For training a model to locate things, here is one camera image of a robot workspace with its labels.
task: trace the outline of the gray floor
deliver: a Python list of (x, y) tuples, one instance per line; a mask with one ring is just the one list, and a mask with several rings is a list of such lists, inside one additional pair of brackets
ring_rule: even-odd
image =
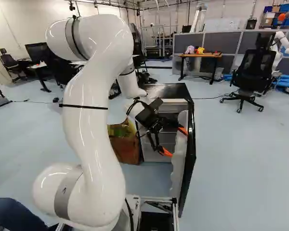
[[(171, 70), (149, 72), (159, 83), (177, 82)], [(236, 90), (228, 82), (212, 86), (202, 79), (183, 82), (193, 98)], [(62, 95), (54, 82), (47, 86), (52, 93), (40, 91), (38, 81), (2, 90), (14, 101), (51, 102)], [(195, 100), (197, 161), (181, 231), (289, 231), (289, 95), (275, 91), (258, 102), (265, 106), (262, 113), (247, 103), (237, 114), (236, 102)], [(110, 101), (109, 123), (123, 121), (122, 106), (121, 96)], [(65, 141), (56, 105), (11, 103), (0, 108), (0, 197), (19, 200), (53, 224), (55, 219), (33, 205), (31, 186), (46, 166), (62, 161), (78, 159)], [(122, 167), (128, 193), (168, 195), (171, 165)]]

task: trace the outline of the office chair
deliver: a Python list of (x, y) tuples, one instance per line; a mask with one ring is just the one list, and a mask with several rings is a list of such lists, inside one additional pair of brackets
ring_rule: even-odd
[(272, 66), (276, 52), (270, 50), (246, 50), (242, 63), (238, 70), (233, 71), (230, 86), (233, 84), (240, 89), (238, 94), (231, 93), (230, 97), (220, 100), (240, 100), (240, 107), (236, 112), (241, 113), (243, 102), (247, 101), (257, 107), (262, 112), (264, 106), (255, 103), (256, 97), (253, 96), (254, 91), (264, 92), (265, 94), (273, 82)]
[(5, 69), (13, 74), (16, 74), (17, 77), (13, 78), (12, 81), (15, 83), (17, 80), (22, 79), (23, 77), (20, 76), (20, 73), (23, 71), (22, 68), (19, 66), (18, 62), (12, 58), (10, 54), (6, 54), (6, 50), (4, 48), (0, 49), (2, 55), (0, 56), (1, 60), (4, 63)]
[(42, 57), (45, 64), (52, 72), (58, 85), (66, 85), (78, 72), (77, 69), (70, 65), (70, 61), (56, 56), (49, 48)]

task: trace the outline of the person's leg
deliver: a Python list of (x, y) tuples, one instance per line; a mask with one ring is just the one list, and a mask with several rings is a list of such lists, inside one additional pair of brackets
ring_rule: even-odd
[(45, 223), (20, 202), (0, 198), (0, 226), (9, 231), (47, 231)]

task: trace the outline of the wooden desk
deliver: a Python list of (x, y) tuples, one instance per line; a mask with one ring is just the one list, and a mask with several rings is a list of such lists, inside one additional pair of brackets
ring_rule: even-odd
[(184, 74), (183, 74), (183, 67), (184, 67), (184, 59), (185, 58), (189, 58), (189, 57), (199, 57), (199, 58), (215, 58), (215, 62), (214, 62), (214, 70), (213, 70), (213, 74), (212, 74), (212, 79), (210, 81), (210, 84), (213, 84), (214, 81), (214, 76), (215, 76), (215, 70), (216, 70), (216, 66), (217, 66), (217, 61), (218, 58), (221, 58), (222, 53), (212, 53), (212, 52), (208, 52), (208, 53), (203, 53), (203, 54), (180, 54), (179, 57), (182, 58), (181, 60), (181, 76), (178, 79), (179, 81), (184, 79)]

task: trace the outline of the desk leg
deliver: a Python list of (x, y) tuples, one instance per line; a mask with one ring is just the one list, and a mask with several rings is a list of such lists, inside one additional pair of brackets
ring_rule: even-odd
[(51, 92), (51, 90), (49, 90), (49, 89), (47, 88), (47, 86), (45, 85), (45, 82), (44, 82), (43, 78), (37, 73), (36, 70), (34, 70), (34, 72), (35, 72), (35, 75), (38, 77), (39, 82), (40, 82), (41, 85), (43, 86), (43, 88), (41, 88), (40, 90), (45, 91), (45, 92)]
[(213, 81), (214, 81), (214, 76), (215, 76), (215, 71), (216, 71), (216, 66), (217, 66), (217, 60), (218, 60), (218, 58), (215, 58), (214, 60), (215, 60), (214, 70), (213, 70), (212, 79), (211, 79), (211, 81), (210, 81), (210, 85), (212, 85), (212, 84), (213, 84)]
[(178, 81), (184, 79), (184, 76), (185, 76), (185, 75), (183, 74), (184, 59), (185, 59), (185, 57), (182, 57), (182, 58), (181, 58), (181, 76), (180, 76), (180, 78), (178, 78)]

